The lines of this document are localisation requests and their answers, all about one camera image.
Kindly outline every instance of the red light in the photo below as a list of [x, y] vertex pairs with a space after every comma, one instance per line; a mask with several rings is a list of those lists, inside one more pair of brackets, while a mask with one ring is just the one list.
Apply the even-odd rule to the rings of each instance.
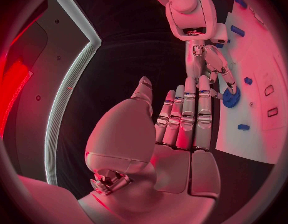
[[22, 63], [22, 58], [15, 61], [4, 74], [0, 85], [0, 136], [2, 139], [11, 108], [32, 75], [33, 73], [29, 72], [28, 68]]

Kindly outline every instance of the rectangular slot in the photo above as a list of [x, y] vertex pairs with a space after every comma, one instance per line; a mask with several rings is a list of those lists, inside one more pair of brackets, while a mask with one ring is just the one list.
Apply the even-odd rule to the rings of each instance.
[[273, 117], [273, 116], [276, 116], [277, 114], [278, 114], [278, 108], [277, 107], [267, 111], [268, 117]]
[[271, 94], [274, 91], [273, 85], [269, 85], [265, 88], [265, 96]]

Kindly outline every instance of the led light strip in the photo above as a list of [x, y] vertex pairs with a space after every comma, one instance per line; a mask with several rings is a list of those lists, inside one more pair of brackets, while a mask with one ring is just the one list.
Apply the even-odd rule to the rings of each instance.
[[45, 172], [46, 180], [51, 185], [57, 185], [56, 150], [63, 114], [68, 100], [85, 67], [95, 54], [95, 48], [88, 43], [70, 66], [55, 96], [45, 134]]

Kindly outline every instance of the blue object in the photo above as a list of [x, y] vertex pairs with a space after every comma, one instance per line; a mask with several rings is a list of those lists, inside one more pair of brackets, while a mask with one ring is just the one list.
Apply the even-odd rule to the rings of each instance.
[[235, 0], [238, 4], [240, 4], [243, 8], [247, 8], [247, 4], [243, 0]]
[[240, 28], [233, 26], [233, 25], [231, 26], [231, 31], [237, 33], [238, 35], [242, 37], [245, 35], [244, 30], [241, 30]]
[[239, 130], [249, 130], [249, 126], [246, 124], [240, 124], [238, 125]]
[[217, 48], [223, 48], [223, 44], [220, 44], [220, 43], [217, 43], [215, 46], [216, 46]]
[[223, 104], [228, 108], [234, 107], [235, 105], [237, 105], [237, 103], [240, 100], [240, 94], [241, 92], [238, 86], [237, 86], [237, 91], [235, 94], [232, 94], [227, 88], [225, 92], [223, 93], [223, 98], [222, 98]]
[[245, 78], [244, 78], [244, 82], [245, 82], [246, 84], [251, 85], [251, 84], [253, 83], [253, 80], [252, 80], [251, 78], [249, 78], [249, 77], [245, 77]]

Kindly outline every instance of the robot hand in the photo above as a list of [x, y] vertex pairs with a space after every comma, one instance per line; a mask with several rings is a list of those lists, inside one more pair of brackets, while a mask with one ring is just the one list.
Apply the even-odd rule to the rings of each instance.
[[95, 173], [91, 184], [108, 195], [130, 182], [126, 174], [143, 170], [155, 144], [151, 120], [152, 84], [142, 77], [131, 98], [111, 108], [95, 126], [86, 149], [85, 162]]
[[209, 150], [211, 139], [211, 89], [209, 78], [199, 79], [197, 126], [195, 124], [196, 85], [194, 77], [187, 77], [185, 86], [179, 85], [176, 92], [170, 90], [155, 124], [156, 142], [178, 149], [192, 148]]

